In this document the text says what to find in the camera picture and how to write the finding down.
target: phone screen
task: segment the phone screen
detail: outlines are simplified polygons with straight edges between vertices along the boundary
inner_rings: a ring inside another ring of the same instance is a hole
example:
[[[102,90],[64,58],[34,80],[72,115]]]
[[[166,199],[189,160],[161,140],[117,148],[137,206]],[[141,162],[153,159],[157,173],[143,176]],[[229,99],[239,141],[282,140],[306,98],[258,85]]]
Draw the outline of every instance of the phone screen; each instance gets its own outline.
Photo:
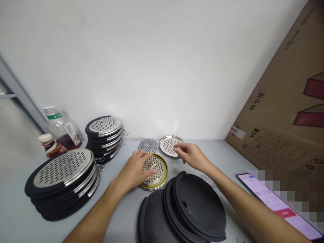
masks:
[[[272,211],[294,226],[310,240],[323,239],[323,235],[309,224],[303,217],[291,209],[280,197],[259,182],[254,176],[237,175],[241,182],[254,193]]]

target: small bottle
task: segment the small bottle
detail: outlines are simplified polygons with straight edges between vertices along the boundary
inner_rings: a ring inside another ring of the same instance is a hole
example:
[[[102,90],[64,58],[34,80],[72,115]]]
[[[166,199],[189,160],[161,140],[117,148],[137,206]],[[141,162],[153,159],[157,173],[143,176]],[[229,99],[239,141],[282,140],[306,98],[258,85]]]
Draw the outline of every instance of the small bottle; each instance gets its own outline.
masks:
[[[46,133],[43,135],[40,135],[38,137],[39,141],[41,141],[42,145],[45,147],[46,156],[48,158],[51,158],[55,155],[58,155],[60,153],[63,153],[67,151],[65,147],[60,145],[52,136],[50,133]]]
[[[48,118],[48,129],[57,142],[67,150],[77,149],[81,146],[81,139],[71,122],[66,122],[55,106],[43,108]]]

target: red graphic on box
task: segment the red graphic on box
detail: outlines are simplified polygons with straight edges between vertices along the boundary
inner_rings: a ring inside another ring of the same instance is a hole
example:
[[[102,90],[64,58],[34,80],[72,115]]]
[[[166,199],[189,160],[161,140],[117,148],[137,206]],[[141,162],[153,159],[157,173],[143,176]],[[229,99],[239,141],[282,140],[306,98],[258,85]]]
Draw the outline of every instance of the red graphic on box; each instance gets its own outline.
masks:
[[[289,218],[289,217],[293,217],[296,215],[296,213],[294,211],[292,211],[290,208],[281,209],[281,210],[277,210],[274,212],[282,218]]]
[[[307,80],[304,95],[324,100],[324,72]]]
[[[318,104],[298,112],[294,125],[324,127],[324,104]]]

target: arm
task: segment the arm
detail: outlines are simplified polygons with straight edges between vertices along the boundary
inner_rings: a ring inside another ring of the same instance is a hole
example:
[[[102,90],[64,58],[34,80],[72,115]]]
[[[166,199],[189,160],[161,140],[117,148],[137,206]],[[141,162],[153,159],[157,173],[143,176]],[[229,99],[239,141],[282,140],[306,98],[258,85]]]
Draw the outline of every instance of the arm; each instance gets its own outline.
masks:
[[[143,171],[145,161],[151,156],[144,151],[135,151],[118,177],[109,183],[104,194],[68,235],[64,243],[102,242],[110,219],[122,197],[157,172],[156,170]]]
[[[174,151],[182,157],[183,163],[208,175],[217,184],[258,242],[310,243],[297,229],[213,165],[197,145],[179,143],[175,145]]]

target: hand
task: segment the hand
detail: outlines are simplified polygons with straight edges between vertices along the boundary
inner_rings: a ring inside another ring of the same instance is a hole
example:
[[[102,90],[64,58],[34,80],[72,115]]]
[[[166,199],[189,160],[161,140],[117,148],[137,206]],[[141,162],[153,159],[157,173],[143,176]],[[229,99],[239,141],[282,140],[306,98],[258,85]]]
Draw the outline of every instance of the hand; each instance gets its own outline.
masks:
[[[143,170],[145,162],[151,156],[152,154],[148,154],[145,151],[134,151],[124,168],[116,179],[114,179],[113,184],[115,184],[123,194],[126,194],[131,189],[139,186],[147,177],[157,173],[158,171],[155,169]]]
[[[192,168],[206,173],[206,169],[212,163],[196,144],[178,143],[173,150],[182,157],[183,163],[188,163]]]

